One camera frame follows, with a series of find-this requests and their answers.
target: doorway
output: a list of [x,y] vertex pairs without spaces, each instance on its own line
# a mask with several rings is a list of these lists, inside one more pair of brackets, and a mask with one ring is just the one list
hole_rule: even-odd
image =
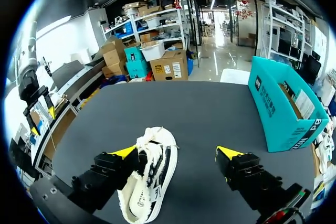
[[254,0],[196,0],[202,44],[199,68],[190,80],[220,81],[224,69],[250,71],[257,18]]

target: blue box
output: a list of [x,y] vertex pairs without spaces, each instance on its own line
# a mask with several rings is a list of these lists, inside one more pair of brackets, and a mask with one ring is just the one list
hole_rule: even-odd
[[141,47],[140,43],[135,43],[129,47],[124,48],[128,62],[144,59],[144,56],[140,50],[140,47]]
[[126,67],[131,79],[143,78],[151,70],[148,62],[145,59],[126,62]]
[[[307,119],[297,117],[280,84],[293,102],[301,95],[310,100],[314,108],[311,107],[312,114]],[[329,121],[314,92],[289,65],[254,56],[248,87],[259,111],[269,152],[310,145]]]

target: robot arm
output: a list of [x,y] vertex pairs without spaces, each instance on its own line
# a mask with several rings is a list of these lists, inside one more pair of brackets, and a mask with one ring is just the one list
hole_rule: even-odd
[[24,115],[28,121],[31,131],[39,135],[40,132],[30,116],[30,110],[42,95],[44,96],[49,113],[53,119],[55,119],[55,108],[49,96],[48,88],[45,86],[40,87],[37,80],[36,70],[38,63],[36,59],[36,33],[36,21],[33,21],[24,27],[23,36],[17,48],[19,56],[17,62],[14,64],[17,64],[18,69],[17,84],[19,96],[21,100],[27,103]]

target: label on box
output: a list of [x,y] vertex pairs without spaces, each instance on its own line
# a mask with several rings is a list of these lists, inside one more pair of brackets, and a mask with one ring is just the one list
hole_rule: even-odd
[[181,72],[174,72],[175,78],[182,78]]
[[309,119],[315,109],[314,104],[303,90],[300,91],[295,105],[298,107],[303,119]]
[[164,65],[164,72],[166,74],[171,73],[169,65]]
[[180,63],[179,62],[173,62],[172,66],[173,66],[173,71],[174,72],[181,72],[181,67],[180,67]]

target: white box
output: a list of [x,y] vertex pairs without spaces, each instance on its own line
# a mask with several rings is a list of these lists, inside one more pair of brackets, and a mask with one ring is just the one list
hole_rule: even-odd
[[321,94],[321,101],[324,106],[329,106],[332,97],[335,94],[335,88],[333,87],[332,84],[327,80],[327,78],[324,79],[323,81],[323,86],[320,91]]
[[146,61],[161,59],[164,55],[163,41],[151,41],[141,44],[140,50]]
[[147,25],[148,25],[148,28],[157,28],[160,25],[160,20],[162,20],[161,17],[148,19],[146,21]]

